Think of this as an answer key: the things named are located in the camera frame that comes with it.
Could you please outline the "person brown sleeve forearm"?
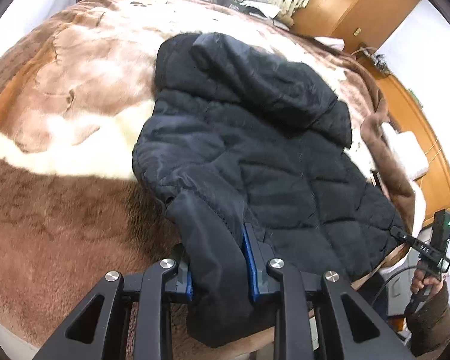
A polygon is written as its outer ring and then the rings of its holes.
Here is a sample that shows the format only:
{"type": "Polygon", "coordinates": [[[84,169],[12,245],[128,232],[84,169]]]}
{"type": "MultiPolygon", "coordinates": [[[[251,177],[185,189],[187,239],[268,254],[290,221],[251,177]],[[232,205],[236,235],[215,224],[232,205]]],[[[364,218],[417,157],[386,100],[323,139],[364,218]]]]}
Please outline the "person brown sleeve forearm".
{"type": "Polygon", "coordinates": [[[411,332],[410,352],[416,359],[438,359],[450,343],[450,305],[447,284],[423,307],[406,317],[411,332]]]}

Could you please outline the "person right hand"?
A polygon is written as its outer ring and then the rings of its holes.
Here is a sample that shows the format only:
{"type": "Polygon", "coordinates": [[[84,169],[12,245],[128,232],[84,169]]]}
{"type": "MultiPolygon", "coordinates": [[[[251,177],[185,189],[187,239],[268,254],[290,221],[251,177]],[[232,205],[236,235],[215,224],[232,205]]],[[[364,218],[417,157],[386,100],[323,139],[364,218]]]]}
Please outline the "person right hand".
{"type": "Polygon", "coordinates": [[[419,260],[410,284],[410,291],[413,294],[416,294],[418,291],[429,286],[429,297],[434,297],[443,288],[444,281],[433,275],[427,276],[424,267],[427,267],[427,264],[422,260],[419,260]]]}

